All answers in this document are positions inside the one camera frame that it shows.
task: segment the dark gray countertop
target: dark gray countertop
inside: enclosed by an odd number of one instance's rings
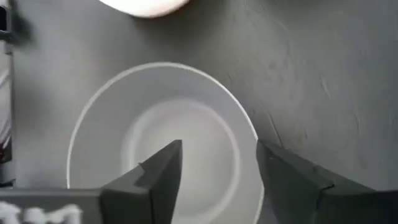
[[[97,0],[17,0],[17,11],[29,36],[13,55],[20,187],[65,187],[89,97],[127,68],[168,61],[224,84],[260,138],[398,189],[398,1],[192,0],[153,20]]]

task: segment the plate rim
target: plate rim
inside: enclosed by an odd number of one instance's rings
[[[246,110],[240,104],[238,99],[236,99],[236,97],[224,85],[222,85],[217,79],[215,79],[214,77],[210,76],[209,74],[207,74],[207,73],[205,73],[205,72],[203,72],[203,71],[201,71],[201,70],[199,70],[197,68],[191,67],[189,65],[184,65],[184,64],[181,64],[181,63],[175,63],[175,62],[149,62],[149,63],[144,63],[144,64],[141,64],[141,65],[137,65],[137,66],[131,67],[131,68],[127,69],[127,70],[124,70],[121,73],[119,73],[116,76],[114,76],[113,78],[109,79],[104,85],[102,85],[94,93],[94,95],[92,95],[90,97],[90,99],[84,105],[84,107],[81,110],[81,112],[79,114],[79,117],[78,117],[78,119],[77,119],[77,121],[75,123],[75,126],[73,127],[73,131],[72,131],[72,134],[71,134],[70,140],[69,140],[68,154],[67,154],[67,169],[66,169],[67,189],[70,189],[70,160],[71,160],[71,156],[72,156],[72,150],[73,150],[75,138],[76,138],[77,132],[78,132],[78,130],[80,128],[80,125],[82,124],[82,122],[84,120],[84,117],[86,116],[88,110],[91,108],[91,106],[94,104],[94,102],[102,95],[102,93],[104,93],[108,88],[110,88],[113,84],[115,84],[119,80],[123,79],[124,77],[126,77],[128,75],[131,75],[131,74],[133,74],[135,72],[139,72],[141,70],[145,70],[145,69],[148,69],[148,68],[159,68],[159,67],[174,67],[174,68],[181,68],[181,69],[189,70],[191,72],[195,72],[195,73],[197,73],[197,74],[209,79],[211,82],[213,82],[216,85],[218,85],[236,103],[238,108],[243,113],[243,116],[245,117],[246,121],[248,122],[249,127],[250,127],[250,129],[252,131],[252,134],[253,134],[255,140],[258,141],[257,132],[254,129],[253,123],[251,122],[249,115],[246,113]],[[253,224],[256,224],[258,222],[259,218],[260,218],[263,201],[264,201],[264,188],[262,187],[261,188],[261,192],[260,192],[259,205],[257,207],[257,211],[256,211],[256,215],[254,217]]]

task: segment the plate center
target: plate center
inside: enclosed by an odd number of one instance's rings
[[[174,139],[183,142],[183,166],[174,220],[212,216],[227,206],[239,178],[239,154],[226,123],[193,100],[170,100],[146,110],[124,140],[123,171]]]

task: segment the dark slate surface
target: dark slate surface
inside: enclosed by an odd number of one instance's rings
[[[398,188],[398,1],[192,0],[154,20],[97,0],[17,3],[19,186],[64,187],[89,97],[127,68],[170,61],[230,89],[260,138],[368,187]]]

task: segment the white bowl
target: white bowl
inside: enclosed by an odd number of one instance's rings
[[[257,223],[263,185],[256,132],[218,81],[150,63],[122,72],[84,107],[68,153],[68,187],[100,187],[174,139],[183,166],[173,224]]]
[[[101,2],[141,18],[164,16],[182,7],[189,0],[100,0]]]

